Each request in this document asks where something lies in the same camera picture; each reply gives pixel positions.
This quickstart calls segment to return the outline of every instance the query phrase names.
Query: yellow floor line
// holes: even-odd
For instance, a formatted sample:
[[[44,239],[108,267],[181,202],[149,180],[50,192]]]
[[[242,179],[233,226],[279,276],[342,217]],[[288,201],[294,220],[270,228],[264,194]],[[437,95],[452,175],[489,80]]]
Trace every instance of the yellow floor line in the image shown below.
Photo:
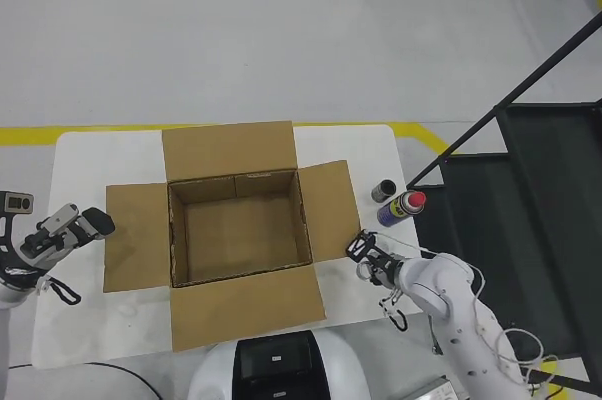
[[[556,361],[546,361],[541,365],[541,371],[547,372],[549,374],[556,373],[557,371],[557,362]],[[548,385],[548,394],[546,396],[556,392],[559,390],[561,386],[557,385]],[[552,400],[568,400],[570,397],[568,396],[568,390],[563,389],[559,394],[552,397]]]
[[[419,140],[436,154],[441,154],[448,147],[436,134],[416,122],[331,122],[331,123],[295,123],[295,126],[327,126],[327,125],[378,125],[385,124],[392,128],[397,137],[411,137]],[[97,125],[97,126],[41,126],[0,128],[0,146],[45,146],[56,143],[65,132],[96,131],[136,131],[180,128],[201,124],[162,124],[162,125]]]

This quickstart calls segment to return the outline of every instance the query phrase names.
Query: black staircase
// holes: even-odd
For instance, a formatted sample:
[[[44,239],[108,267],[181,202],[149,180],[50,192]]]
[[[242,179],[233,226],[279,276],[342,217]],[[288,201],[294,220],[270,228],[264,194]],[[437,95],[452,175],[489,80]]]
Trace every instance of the black staircase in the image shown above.
[[[602,26],[602,11],[407,186],[428,195],[419,241],[480,268],[482,301],[505,327],[536,334],[547,354],[581,356],[602,395],[602,99],[514,104]],[[507,154],[452,155],[496,118]],[[418,186],[439,167],[443,185]],[[512,336],[517,356],[538,349]]]

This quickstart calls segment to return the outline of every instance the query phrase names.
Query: stair step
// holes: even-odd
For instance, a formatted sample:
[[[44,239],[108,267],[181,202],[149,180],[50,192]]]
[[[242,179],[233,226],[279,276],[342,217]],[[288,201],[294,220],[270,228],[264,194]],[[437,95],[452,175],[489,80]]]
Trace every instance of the stair step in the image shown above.
[[[497,121],[590,381],[602,384],[602,108],[513,104]]]
[[[480,268],[487,281],[481,300],[504,328],[538,336],[546,354],[575,355],[572,331],[508,155],[451,156],[441,174],[464,260]],[[538,354],[530,338],[514,334],[510,339],[520,359]]]
[[[425,193],[428,199],[423,211],[414,216],[419,244],[428,250],[453,254],[463,259],[445,186],[422,185],[416,186],[414,190]],[[425,252],[421,252],[421,256],[424,258],[434,257]]]

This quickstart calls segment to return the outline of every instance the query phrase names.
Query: gray floor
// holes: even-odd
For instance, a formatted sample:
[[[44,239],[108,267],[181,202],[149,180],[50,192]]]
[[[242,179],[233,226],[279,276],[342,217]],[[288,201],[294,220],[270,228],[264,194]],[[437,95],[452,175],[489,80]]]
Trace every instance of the gray floor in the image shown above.
[[[0,1],[0,126],[395,120],[450,142],[592,17],[589,1]],[[524,100],[601,95],[602,33]],[[408,179],[433,157],[414,139],[397,144]],[[492,125],[462,148],[502,149]],[[0,148],[0,188],[36,196],[15,237],[44,216],[53,161],[50,146]],[[29,361],[33,311],[28,301],[14,312],[13,364]],[[450,372],[430,354],[424,322],[411,318],[407,334],[387,321],[336,328],[373,398]],[[201,355],[117,362],[184,398]],[[582,373],[578,360],[562,368]],[[152,397],[90,366],[10,375],[8,399],[66,398]]]

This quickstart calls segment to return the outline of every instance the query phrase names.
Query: spray can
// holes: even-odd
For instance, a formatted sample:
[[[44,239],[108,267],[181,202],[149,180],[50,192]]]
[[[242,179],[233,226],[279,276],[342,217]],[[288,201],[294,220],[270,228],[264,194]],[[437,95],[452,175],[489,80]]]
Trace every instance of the spray can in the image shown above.
[[[389,179],[384,179],[372,189],[372,200],[383,203],[397,192],[397,185]]]
[[[425,201],[425,193],[408,190],[381,207],[377,219],[381,225],[390,227],[423,211]]]

